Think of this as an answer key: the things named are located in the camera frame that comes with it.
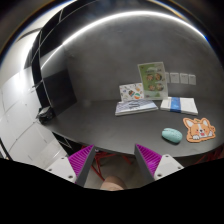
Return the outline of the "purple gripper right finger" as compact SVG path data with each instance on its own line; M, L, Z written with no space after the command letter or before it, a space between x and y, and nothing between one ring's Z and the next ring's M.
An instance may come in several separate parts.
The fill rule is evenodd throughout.
M134 154L145 184L152 183L183 169L183 166L169 154L160 155L139 144L135 145Z

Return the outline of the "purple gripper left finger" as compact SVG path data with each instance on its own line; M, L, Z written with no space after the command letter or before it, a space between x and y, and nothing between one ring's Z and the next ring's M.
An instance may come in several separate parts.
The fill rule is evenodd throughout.
M87 146L69 157L60 157L46 170L67 181L83 187L95 156L93 145Z

